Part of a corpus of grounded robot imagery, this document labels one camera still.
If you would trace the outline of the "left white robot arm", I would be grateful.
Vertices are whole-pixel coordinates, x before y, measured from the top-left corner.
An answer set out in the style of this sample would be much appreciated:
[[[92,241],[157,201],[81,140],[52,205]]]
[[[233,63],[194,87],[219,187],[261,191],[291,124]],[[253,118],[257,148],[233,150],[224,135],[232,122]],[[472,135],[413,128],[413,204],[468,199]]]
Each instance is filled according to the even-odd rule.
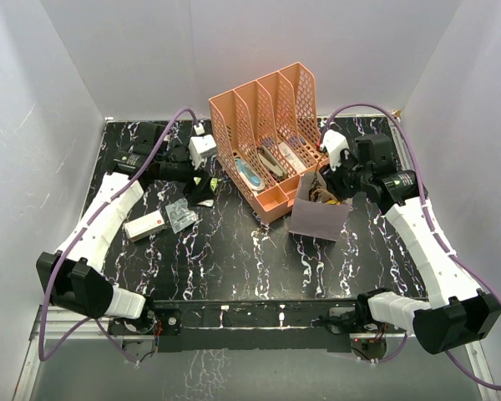
[[[102,273],[109,248],[128,214],[156,181],[185,184],[189,203],[209,198],[205,162],[216,143],[202,124],[185,145],[168,146],[168,128],[139,125],[139,137],[116,151],[89,208],[73,232],[53,253],[36,262],[44,299],[43,310],[54,305],[89,319],[117,318],[138,333],[150,331],[155,312],[148,298],[111,283]]]

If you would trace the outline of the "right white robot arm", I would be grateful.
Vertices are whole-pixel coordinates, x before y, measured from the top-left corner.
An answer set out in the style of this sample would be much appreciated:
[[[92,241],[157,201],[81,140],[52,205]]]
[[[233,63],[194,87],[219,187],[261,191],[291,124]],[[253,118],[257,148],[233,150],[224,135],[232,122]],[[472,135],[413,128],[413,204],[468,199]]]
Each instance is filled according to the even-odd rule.
[[[501,306],[438,244],[437,222],[424,214],[429,202],[420,197],[415,171],[398,169],[392,140],[363,135],[349,147],[344,135],[329,129],[320,147],[329,155],[320,169],[326,189],[340,201],[363,193],[377,205],[402,239],[428,294],[422,302],[386,288],[363,293],[352,321],[368,332],[383,323],[399,327],[431,354],[485,338]]]

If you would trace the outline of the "green sour candy bag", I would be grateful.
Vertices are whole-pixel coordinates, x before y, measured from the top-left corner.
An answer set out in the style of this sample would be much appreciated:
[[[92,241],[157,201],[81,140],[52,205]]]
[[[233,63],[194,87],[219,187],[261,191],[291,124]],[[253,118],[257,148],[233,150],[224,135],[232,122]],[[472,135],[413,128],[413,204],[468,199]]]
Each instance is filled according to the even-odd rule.
[[[194,184],[195,187],[190,195],[191,205],[211,208],[215,201],[217,179],[215,177],[209,177],[207,179],[195,177]]]

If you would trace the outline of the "lilac paper bag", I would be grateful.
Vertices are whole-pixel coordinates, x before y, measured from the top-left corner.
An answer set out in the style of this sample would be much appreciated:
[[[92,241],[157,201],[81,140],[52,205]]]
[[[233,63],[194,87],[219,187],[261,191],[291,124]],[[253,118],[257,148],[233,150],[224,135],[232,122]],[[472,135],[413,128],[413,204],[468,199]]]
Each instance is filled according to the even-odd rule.
[[[314,174],[306,172],[297,186],[289,232],[328,241],[338,241],[352,209],[352,199],[342,200],[339,204],[313,202],[309,190]]]

